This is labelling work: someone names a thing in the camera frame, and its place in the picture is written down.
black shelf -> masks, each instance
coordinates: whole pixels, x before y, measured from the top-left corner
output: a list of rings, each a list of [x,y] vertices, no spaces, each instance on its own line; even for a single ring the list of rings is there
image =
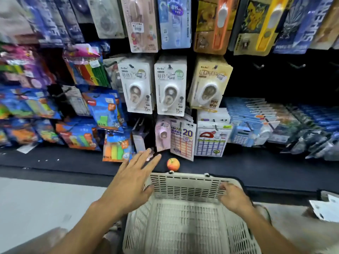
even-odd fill
[[[305,160],[301,155],[279,154],[277,149],[245,148],[228,144],[222,158],[195,156],[194,162],[164,151],[154,171],[167,172],[166,162],[169,158],[180,161],[179,172],[237,177],[247,188],[287,192],[339,192],[339,162]],[[120,164],[102,162],[101,152],[39,145],[27,154],[3,148],[0,165],[112,176]]]

basket bottom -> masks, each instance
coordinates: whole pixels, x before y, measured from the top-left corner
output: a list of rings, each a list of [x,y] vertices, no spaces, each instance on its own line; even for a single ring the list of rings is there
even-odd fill
[[[145,253],[228,253],[220,205],[156,199],[147,227]]]

pink package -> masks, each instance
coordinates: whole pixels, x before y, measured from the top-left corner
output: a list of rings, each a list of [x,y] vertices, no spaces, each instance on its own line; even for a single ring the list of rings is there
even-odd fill
[[[155,144],[157,152],[171,148],[171,123],[169,120],[161,119],[155,124]]]
[[[121,0],[132,52],[158,52],[155,0]]]

white floor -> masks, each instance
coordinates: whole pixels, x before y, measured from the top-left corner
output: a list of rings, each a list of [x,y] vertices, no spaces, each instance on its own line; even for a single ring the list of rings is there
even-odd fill
[[[70,230],[105,188],[0,177],[0,253],[53,228]],[[306,207],[262,203],[272,224],[299,248],[339,242],[339,223],[302,216]]]

forearm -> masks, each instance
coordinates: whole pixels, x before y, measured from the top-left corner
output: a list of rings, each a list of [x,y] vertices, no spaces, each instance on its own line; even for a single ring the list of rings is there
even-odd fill
[[[91,254],[118,215],[105,214],[101,204],[94,202],[72,230],[49,254]]]
[[[264,254],[302,254],[289,240],[282,236],[255,209],[246,211],[242,218],[258,242]]]

